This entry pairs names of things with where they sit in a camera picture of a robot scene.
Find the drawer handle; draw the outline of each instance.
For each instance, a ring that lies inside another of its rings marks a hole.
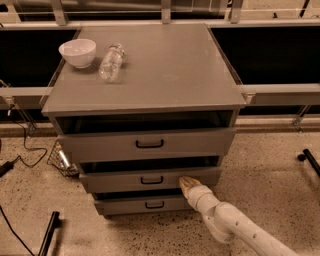
[[[159,209],[159,208],[163,208],[163,207],[164,207],[164,201],[162,201],[160,205],[152,205],[152,206],[148,205],[148,203],[145,202],[145,206],[146,206],[147,209]]]
[[[163,176],[160,177],[160,181],[147,182],[147,181],[144,181],[143,177],[140,178],[140,181],[141,181],[141,184],[144,184],[144,185],[161,184],[163,182]]]
[[[159,144],[156,145],[142,145],[138,140],[136,140],[137,148],[161,148],[164,145],[164,140],[161,139]]]

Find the terrazzo floor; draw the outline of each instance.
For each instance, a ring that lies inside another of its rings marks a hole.
[[[22,133],[2,138],[0,163],[18,154],[32,163],[41,155],[23,148]],[[56,138],[35,136],[27,146],[46,147],[33,169],[17,162],[0,178],[0,202],[13,229],[37,254],[52,211],[60,212],[48,255],[256,255],[236,238],[215,241],[195,211],[111,216],[98,215],[91,195],[77,179],[46,164]],[[320,178],[304,148],[320,159],[320,131],[297,133],[239,131],[223,161],[213,191],[299,255],[320,255]],[[28,255],[0,216],[0,255]]]

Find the power cord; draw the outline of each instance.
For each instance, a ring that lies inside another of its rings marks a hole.
[[[3,215],[3,218],[5,219],[5,221],[7,222],[11,232],[15,235],[16,238],[18,238],[18,240],[21,242],[21,244],[24,246],[24,248],[26,248],[28,250],[28,252],[32,255],[32,256],[35,256],[32,251],[28,248],[28,246],[26,246],[26,244],[22,241],[22,239],[16,234],[16,232],[14,232],[14,230],[12,229],[11,225],[10,225],[10,222],[9,220],[7,219],[7,216],[4,214],[3,210],[2,210],[2,207],[0,205],[0,211]]]
[[[22,127],[23,129],[23,146],[26,150],[28,151],[38,151],[38,150],[43,150],[44,153],[42,154],[42,156],[34,163],[34,164],[28,164],[26,163],[23,158],[18,155],[16,157],[16,159],[14,159],[13,161],[7,161],[5,162],[2,166],[0,166],[0,177],[2,177],[4,174],[6,174],[8,171],[10,171],[11,169],[13,169],[14,164],[17,163],[19,160],[27,167],[29,168],[33,168],[35,167],[47,154],[48,150],[46,148],[28,148],[26,146],[26,142],[27,142],[27,131],[26,128],[24,128],[21,124],[15,122],[12,120],[13,123],[19,125],[20,127]]]
[[[14,159],[12,161],[12,163],[15,164],[16,162],[18,162],[20,160],[25,166],[27,166],[29,168],[33,168],[45,157],[45,155],[47,154],[48,150],[46,148],[28,148],[26,146],[26,142],[27,142],[27,131],[26,131],[26,128],[24,128],[21,124],[15,122],[15,121],[12,121],[12,122],[17,124],[17,125],[19,125],[23,129],[23,147],[26,150],[28,150],[28,151],[44,150],[44,153],[42,154],[42,156],[34,164],[27,164],[20,155],[18,155],[16,157],[16,159]]]

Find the plastic water bottle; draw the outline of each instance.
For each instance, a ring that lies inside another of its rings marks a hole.
[[[118,77],[124,59],[124,50],[121,44],[112,44],[103,58],[99,74],[107,83],[112,83]]]

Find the black cable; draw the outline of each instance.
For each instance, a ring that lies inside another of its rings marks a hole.
[[[19,125],[20,127],[22,127],[22,129],[23,129],[23,146],[24,146],[24,148],[25,148],[26,150],[28,150],[28,151],[44,150],[43,155],[42,155],[42,156],[38,159],[38,161],[36,161],[34,164],[27,164],[20,155],[18,155],[18,156],[16,157],[16,159],[14,159],[14,160],[12,161],[12,162],[15,164],[16,162],[18,162],[18,161],[20,160],[25,166],[27,166],[27,167],[29,167],[29,168],[33,168],[33,167],[35,167],[35,166],[45,157],[45,155],[47,154],[48,150],[47,150],[46,148],[28,148],[28,147],[26,146],[26,142],[27,142],[27,131],[26,131],[26,128],[24,128],[21,124],[18,124],[17,122],[15,122],[15,121],[13,121],[13,120],[12,120],[12,122],[15,123],[15,124],[17,124],[17,125]]]
[[[18,238],[18,240],[22,243],[22,245],[24,246],[24,248],[26,248],[26,249],[28,250],[28,252],[29,252],[32,256],[34,256],[34,254],[33,254],[32,251],[28,248],[28,246],[26,246],[26,244],[22,241],[22,239],[21,239],[21,238],[16,234],[16,232],[14,232],[14,230],[12,229],[9,220],[7,219],[7,216],[4,214],[4,212],[3,212],[3,210],[2,210],[1,205],[0,205],[0,211],[1,211],[2,215],[3,215],[3,218],[4,218],[5,221],[7,222],[7,224],[8,224],[8,226],[9,226],[11,232],[15,235],[16,238]]]

